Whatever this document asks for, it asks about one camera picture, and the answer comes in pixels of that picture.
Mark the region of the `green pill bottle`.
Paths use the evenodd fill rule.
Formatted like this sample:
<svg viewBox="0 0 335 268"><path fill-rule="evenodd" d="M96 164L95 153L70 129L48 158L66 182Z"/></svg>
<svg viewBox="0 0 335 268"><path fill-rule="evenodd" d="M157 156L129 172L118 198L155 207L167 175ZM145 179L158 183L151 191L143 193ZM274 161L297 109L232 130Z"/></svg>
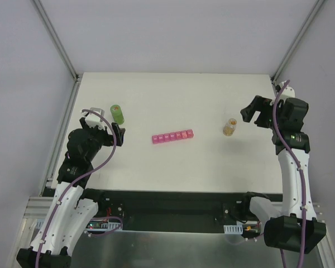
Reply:
<svg viewBox="0 0 335 268"><path fill-rule="evenodd" d="M113 120L116 124L118 125L122 125L125 122L123 113L122 113L122 109L119 105L114 104L110 107L110 112L111 115L113 117Z"/></svg>

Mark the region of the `pink weekly pill organizer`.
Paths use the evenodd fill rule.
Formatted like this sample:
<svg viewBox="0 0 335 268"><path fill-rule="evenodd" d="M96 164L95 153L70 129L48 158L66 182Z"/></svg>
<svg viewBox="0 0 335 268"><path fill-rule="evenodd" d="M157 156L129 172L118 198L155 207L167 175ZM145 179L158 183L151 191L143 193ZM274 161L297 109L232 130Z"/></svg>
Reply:
<svg viewBox="0 0 335 268"><path fill-rule="evenodd" d="M194 137L194 132L192 129L189 129L189 130L181 130L181 131L163 133L163 134L158 134L158 135L152 135L151 141L153 145L156 145L160 143L191 139L193 137Z"/></svg>

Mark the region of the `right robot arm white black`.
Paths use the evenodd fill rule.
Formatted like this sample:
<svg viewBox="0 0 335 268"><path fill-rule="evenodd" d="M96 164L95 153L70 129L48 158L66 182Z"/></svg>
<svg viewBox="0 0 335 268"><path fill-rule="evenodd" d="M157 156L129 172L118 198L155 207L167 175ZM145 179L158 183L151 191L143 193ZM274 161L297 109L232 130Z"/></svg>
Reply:
<svg viewBox="0 0 335 268"><path fill-rule="evenodd" d="M326 235L326 225L317 220L309 188L310 143L302 132L308 110L308 103L298 98L289 97L274 107L271 99L259 95L241 110L244 122L250 122L259 112L255 124L272 130L282 174L283 201L277 210L267 195L247 192L240 214L246 220L257 217L262 222L266 246L293 252L303 249L305 254Z"/></svg>

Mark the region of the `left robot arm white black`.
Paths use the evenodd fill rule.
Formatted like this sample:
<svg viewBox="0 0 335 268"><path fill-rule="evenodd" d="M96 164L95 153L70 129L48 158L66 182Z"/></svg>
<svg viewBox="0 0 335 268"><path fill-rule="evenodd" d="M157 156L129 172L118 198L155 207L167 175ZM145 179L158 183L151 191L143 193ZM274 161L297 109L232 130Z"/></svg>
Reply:
<svg viewBox="0 0 335 268"><path fill-rule="evenodd" d="M18 251L16 260L21 267L69 267L74 247L88 223L106 213L102 195L86 185L98 170L92 165L98 151L103 146L122 146L125 129L94 113L87 113L79 122L81 127L68 135L47 216L30 246Z"/></svg>

